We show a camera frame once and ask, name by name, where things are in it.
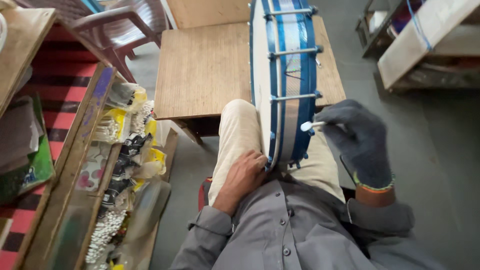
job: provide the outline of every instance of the wooden table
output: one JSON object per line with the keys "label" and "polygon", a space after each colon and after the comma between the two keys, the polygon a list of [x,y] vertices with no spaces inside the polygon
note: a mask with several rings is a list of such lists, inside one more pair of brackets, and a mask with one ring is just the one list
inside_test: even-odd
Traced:
{"label": "wooden table", "polygon": [[[318,107],[345,99],[332,48],[321,17],[313,17],[315,40],[324,46],[317,58]],[[201,144],[218,135],[223,107],[236,98],[251,101],[247,23],[167,30],[155,90],[155,118],[171,119]]]}

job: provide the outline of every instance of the gray work glove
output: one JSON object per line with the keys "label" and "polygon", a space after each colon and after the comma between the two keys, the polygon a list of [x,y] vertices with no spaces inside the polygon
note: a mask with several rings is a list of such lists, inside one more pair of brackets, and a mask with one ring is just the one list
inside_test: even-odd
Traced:
{"label": "gray work glove", "polygon": [[327,123],[322,131],[353,167],[353,180],[357,185],[373,191],[386,190],[393,185],[386,128],[378,116],[360,103],[347,99],[316,114],[314,120]]}

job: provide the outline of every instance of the knee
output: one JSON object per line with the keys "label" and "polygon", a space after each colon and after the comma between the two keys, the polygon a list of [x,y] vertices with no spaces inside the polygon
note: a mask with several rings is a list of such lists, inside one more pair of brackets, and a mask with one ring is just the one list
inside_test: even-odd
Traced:
{"label": "knee", "polygon": [[255,112],[256,110],[255,110],[255,106],[250,102],[243,99],[234,99],[230,101],[227,105],[225,105],[223,112],[226,112],[226,111]]}

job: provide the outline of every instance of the concrete floor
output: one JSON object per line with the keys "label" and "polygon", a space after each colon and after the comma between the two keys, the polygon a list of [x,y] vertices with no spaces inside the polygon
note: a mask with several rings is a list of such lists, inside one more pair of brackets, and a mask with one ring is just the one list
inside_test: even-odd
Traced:
{"label": "concrete floor", "polygon": [[[375,80],[375,61],[361,58],[354,31],[366,2],[309,1],[320,8],[347,98],[364,104],[388,126],[397,196],[414,209],[419,245],[448,268],[480,269],[480,261],[475,259],[480,254],[480,205],[476,201],[480,191],[480,96],[468,91],[387,94]],[[153,99],[159,49],[149,43],[135,53],[138,58],[128,66]],[[197,213],[198,188],[213,173],[218,137],[204,142],[200,147],[180,136],[170,176],[172,193],[160,221],[152,270],[170,266],[187,233],[188,219]],[[341,165],[339,176],[342,185],[352,186]]]}

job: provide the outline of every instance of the cotton swab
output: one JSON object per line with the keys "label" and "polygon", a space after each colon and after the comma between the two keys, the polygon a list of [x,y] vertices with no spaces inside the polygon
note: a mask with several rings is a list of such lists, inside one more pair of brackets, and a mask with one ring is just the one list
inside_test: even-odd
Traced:
{"label": "cotton swab", "polygon": [[301,126],[300,126],[300,129],[302,131],[308,131],[310,130],[311,128],[314,128],[314,127],[317,127],[317,126],[322,126],[322,125],[325,125],[326,122],[315,122],[315,123],[312,123],[310,121],[308,122],[305,122],[303,123]]}

